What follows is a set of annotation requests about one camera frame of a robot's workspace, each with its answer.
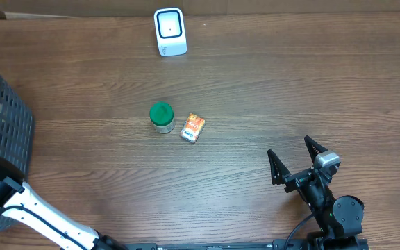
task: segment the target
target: jar with green lid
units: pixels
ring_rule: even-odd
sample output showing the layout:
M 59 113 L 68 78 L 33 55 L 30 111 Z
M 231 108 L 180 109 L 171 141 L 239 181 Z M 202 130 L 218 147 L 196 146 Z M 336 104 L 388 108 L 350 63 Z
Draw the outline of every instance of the jar with green lid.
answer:
M 155 103 L 149 111 L 153 127 L 159 133 L 169 133 L 175 127 L 175 116 L 172 107 L 165 102 Z

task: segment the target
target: wooden table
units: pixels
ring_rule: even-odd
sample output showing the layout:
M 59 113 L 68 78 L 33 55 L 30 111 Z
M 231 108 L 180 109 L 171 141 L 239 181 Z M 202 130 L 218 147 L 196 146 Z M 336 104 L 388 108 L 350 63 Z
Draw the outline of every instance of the wooden table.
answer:
M 309 214 L 272 186 L 266 151 L 310 166 L 303 137 L 342 156 L 330 187 L 365 202 L 372 249 L 400 249 L 400 13 L 186 17 L 162 58 L 151 17 L 0 21 L 1 73 L 37 121 L 29 183 L 122 242 L 285 238 Z M 148 118 L 169 102 L 176 128 Z M 206 118 L 196 144 L 178 134 Z M 298 233 L 318 230 L 308 223 Z M 57 249 L 24 225 L 0 249 Z

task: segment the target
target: green lid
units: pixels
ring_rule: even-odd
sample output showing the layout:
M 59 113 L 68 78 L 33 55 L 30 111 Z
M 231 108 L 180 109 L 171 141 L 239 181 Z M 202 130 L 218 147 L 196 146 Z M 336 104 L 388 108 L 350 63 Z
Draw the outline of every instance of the green lid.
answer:
M 156 126 L 166 126 L 172 122 L 174 111 L 169 104 L 159 101 L 152 106 L 149 116 Z

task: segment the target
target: gray plastic basket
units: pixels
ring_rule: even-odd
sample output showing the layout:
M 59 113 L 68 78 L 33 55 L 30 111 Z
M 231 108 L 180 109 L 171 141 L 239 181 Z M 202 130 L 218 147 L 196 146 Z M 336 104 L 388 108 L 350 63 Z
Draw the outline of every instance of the gray plastic basket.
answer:
M 34 120 L 32 112 L 0 76 L 0 156 L 27 176 L 32 152 Z M 0 231 L 13 225 L 1 217 Z

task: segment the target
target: candy wrapper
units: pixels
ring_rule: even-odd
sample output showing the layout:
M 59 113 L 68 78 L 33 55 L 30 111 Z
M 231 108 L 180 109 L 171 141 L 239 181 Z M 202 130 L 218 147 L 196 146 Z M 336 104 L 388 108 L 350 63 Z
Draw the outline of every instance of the candy wrapper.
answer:
M 205 126 L 205 119 L 200 118 L 191 113 L 189 117 L 187 117 L 185 126 L 183 126 L 180 135 L 187 141 L 195 143 L 199 138 L 199 135 L 203 130 L 204 126 Z

